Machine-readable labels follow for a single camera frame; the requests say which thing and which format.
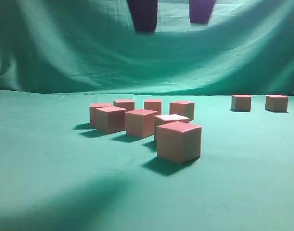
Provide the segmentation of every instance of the cube side face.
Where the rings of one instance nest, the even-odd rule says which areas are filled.
[[[189,103],[185,105],[184,116],[189,120],[194,120],[195,118],[195,103]]]
[[[124,108],[128,112],[128,111],[133,111],[135,109],[135,102],[134,101],[124,101],[124,102],[114,101],[114,106]]]
[[[157,115],[156,111],[144,116],[143,138],[151,136],[151,135],[154,134],[154,129],[155,129],[155,118],[154,118],[154,116],[155,115]]]
[[[125,127],[125,110],[109,112],[107,133],[124,131]]]
[[[231,109],[233,111],[236,111],[236,104],[237,104],[237,97],[235,97],[234,95],[232,96],[232,100],[231,100]]]
[[[96,110],[95,114],[97,130],[102,131],[104,133],[109,133],[108,113],[101,110]]]
[[[183,135],[183,163],[197,159],[201,155],[202,127],[187,131]]]
[[[251,97],[236,97],[235,111],[250,112],[251,111]]]
[[[90,125],[94,128],[96,128],[96,115],[95,110],[97,108],[103,108],[103,107],[111,107],[111,103],[93,103],[90,105]]]
[[[144,116],[126,113],[125,115],[125,131],[127,135],[143,137]]]
[[[162,101],[145,101],[143,108],[147,110],[157,111],[158,115],[162,114]]]
[[[95,107],[90,107],[90,125],[96,128],[96,115],[95,115]]]
[[[275,98],[273,112],[288,112],[288,97]]]
[[[165,121],[158,118],[158,117],[154,117],[154,140],[157,140],[157,126],[164,124]]]
[[[166,160],[182,164],[183,138],[181,132],[157,127],[157,156]]]
[[[170,103],[169,114],[178,114],[180,116],[185,116],[185,105],[180,103]]]
[[[273,111],[274,110],[274,98],[270,96],[266,96],[266,110]]]

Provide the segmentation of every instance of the purple hanging object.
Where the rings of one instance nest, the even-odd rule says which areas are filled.
[[[157,23],[158,0],[127,0],[135,30],[154,33]]]
[[[216,0],[190,0],[190,23],[209,23]]]

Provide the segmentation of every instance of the cube top face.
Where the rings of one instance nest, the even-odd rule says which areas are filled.
[[[120,112],[120,111],[126,111],[124,108],[121,107],[102,107],[98,108],[97,110],[103,111],[103,112]]]
[[[155,117],[157,117],[163,121],[174,121],[174,120],[188,119],[188,118],[181,116],[181,115],[178,115],[178,114],[156,115]]]
[[[158,100],[158,99],[147,99],[147,100],[145,100],[145,102],[158,102],[158,103],[161,103],[162,100]]]
[[[190,104],[190,103],[195,103],[192,101],[185,101],[185,100],[178,100],[178,101],[174,101],[174,102],[170,102],[170,103],[178,103],[178,104]]]
[[[127,103],[127,102],[134,102],[134,100],[114,100],[116,103]]]
[[[149,114],[156,114],[157,111],[147,110],[147,109],[136,109],[136,110],[133,110],[133,111],[128,111],[126,113],[127,114],[134,114],[134,115],[145,116],[145,115],[149,115]]]
[[[181,133],[184,133],[193,129],[201,128],[201,127],[202,126],[200,125],[188,124],[188,123],[183,123],[178,121],[158,126],[158,128],[165,128],[168,130],[177,131]]]
[[[285,96],[285,95],[267,95],[267,97],[271,97],[271,98],[288,98],[288,96]]]
[[[233,97],[237,97],[237,98],[251,98],[252,96],[250,95],[232,95]]]
[[[111,103],[93,103],[90,105],[90,107],[93,107],[93,108],[111,107],[111,106],[112,106]]]

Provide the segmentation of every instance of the green cloth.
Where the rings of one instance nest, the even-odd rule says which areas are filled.
[[[136,34],[126,0],[0,0],[0,89],[36,93],[292,94],[294,0],[217,0],[190,25],[160,0]]]
[[[153,136],[90,129],[89,105],[149,96],[0,90],[0,231],[294,231],[294,97],[289,113],[195,101],[202,155],[155,158]]]

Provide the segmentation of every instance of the green backdrop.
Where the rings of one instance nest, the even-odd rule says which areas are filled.
[[[209,25],[160,0],[154,35],[126,0],[0,0],[0,89],[293,94],[294,0],[218,0]]]

